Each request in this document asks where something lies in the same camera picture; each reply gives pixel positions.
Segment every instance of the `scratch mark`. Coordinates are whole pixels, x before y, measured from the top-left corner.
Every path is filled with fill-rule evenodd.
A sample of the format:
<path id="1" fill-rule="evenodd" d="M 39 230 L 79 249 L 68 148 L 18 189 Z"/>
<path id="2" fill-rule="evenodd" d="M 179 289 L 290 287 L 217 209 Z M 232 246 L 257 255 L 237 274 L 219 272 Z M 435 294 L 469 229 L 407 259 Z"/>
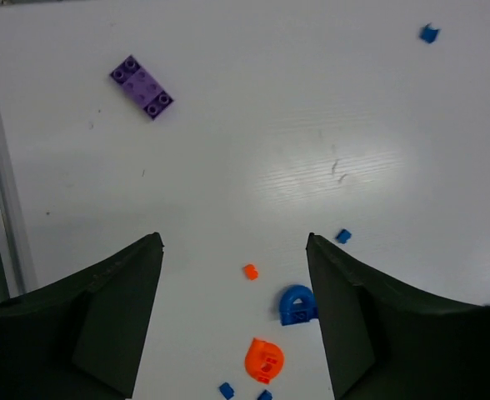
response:
<path id="1" fill-rule="evenodd" d="M 334 163 L 334 165 L 332 165 L 332 175 L 336 172 L 336 167 L 338 166 L 338 161 L 339 160 L 336 160 L 336 162 Z"/>

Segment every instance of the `purple lego brick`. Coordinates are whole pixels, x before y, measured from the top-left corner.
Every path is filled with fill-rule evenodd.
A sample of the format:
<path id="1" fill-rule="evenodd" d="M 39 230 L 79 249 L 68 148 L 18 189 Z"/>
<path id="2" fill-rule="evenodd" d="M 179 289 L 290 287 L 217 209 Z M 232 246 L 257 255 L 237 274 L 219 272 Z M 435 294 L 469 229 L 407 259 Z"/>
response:
<path id="1" fill-rule="evenodd" d="M 110 77 L 151 118 L 156 118 L 173 99 L 139 62 L 129 56 Z"/>
<path id="2" fill-rule="evenodd" d="M 143 111 L 152 119 L 156 118 L 173 102 L 173 99 L 164 91 L 161 91 L 156 98 L 148 104 Z"/>
<path id="3" fill-rule="evenodd" d="M 136 58 L 129 56 L 121 65 L 115 68 L 110 76 L 119 85 L 123 85 L 140 68 Z"/>
<path id="4" fill-rule="evenodd" d="M 163 91 L 158 82 L 143 67 L 140 67 L 122 85 L 122 89 L 140 108 L 145 108 Z"/>

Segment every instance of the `white surface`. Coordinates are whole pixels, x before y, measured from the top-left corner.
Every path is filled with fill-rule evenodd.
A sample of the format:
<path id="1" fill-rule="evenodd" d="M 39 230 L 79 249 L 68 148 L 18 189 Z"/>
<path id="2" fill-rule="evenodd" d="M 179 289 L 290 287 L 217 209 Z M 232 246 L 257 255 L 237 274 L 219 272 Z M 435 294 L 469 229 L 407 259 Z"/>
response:
<path id="1" fill-rule="evenodd" d="M 0 111 L 0 256 L 7 293 L 14 298 L 38 286 Z"/>
<path id="2" fill-rule="evenodd" d="M 156 122 L 107 79 L 130 53 L 176 99 Z M 40 284 L 162 234 L 136 399 L 222 381 L 256 398 L 253 336 L 286 353 L 276 398 L 332 399 L 317 322 L 272 310 L 309 283 L 311 231 L 348 228 L 364 262 L 490 302 L 490 1 L 2 8 L 0 107 Z"/>

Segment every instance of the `orange round lego piece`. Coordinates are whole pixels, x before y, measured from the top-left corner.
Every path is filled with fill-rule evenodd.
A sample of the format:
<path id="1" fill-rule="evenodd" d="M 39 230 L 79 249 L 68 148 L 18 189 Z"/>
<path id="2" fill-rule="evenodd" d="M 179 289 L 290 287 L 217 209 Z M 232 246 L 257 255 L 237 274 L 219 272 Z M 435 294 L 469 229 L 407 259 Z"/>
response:
<path id="1" fill-rule="evenodd" d="M 247 275 L 247 278 L 249 278 L 251 281 L 258 278 L 258 271 L 256 270 L 254 264 L 246 265 L 243 267 L 243 271 L 245 272 L 245 275 Z"/>
<path id="2" fill-rule="evenodd" d="M 284 366 L 284 353 L 279 346 L 254 338 L 245 357 L 245 369 L 248 374 L 268 385 Z"/>

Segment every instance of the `small blue lego piece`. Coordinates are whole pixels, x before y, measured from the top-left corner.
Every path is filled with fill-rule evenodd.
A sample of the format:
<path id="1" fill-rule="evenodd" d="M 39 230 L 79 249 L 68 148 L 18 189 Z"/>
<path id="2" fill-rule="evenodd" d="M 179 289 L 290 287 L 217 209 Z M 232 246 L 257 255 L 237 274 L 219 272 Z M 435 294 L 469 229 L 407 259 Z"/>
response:
<path id="1" fill-rule="evenodd" d="M 231 398 L 234 397 L 234 389 L 232 389 L 232 386 L 228 384 L 228 382 L 225 382 L 223 385 L 219 387 L 219 392 L 227 399 L 230 400 Z"/>
<path id="2" fill-rule="evenodd" d="M 264 390 L 258 400 L 273 400 L 273 395 L 268 390 Z"/>
<path id="3" fill-rule="evenodd" d="M 441 31 L 441 29 L 434 29 L 429 23 L 421 28 L 419 38 L 428 44 L 434 43 L 438 38 L 439 31 Z"/>
<path id="4" fill-rule="evenodd" d="M 337 234 L 336 236 L 336 240 L 341 243 L 341 244 L 345 244 L 347 242 L 348 239 L 351 238 L 353 234 L 350 233 L 347 229 L 342 229 L 341 231 L 339 231 L 339 233 Z"/>
<path id="5" fill-rule="evenodd" d="M 318 318 L 318 305 L 312 291 L 303 285 L 291 286 L 280 299 L 280 323 L 285 327 Z"/>

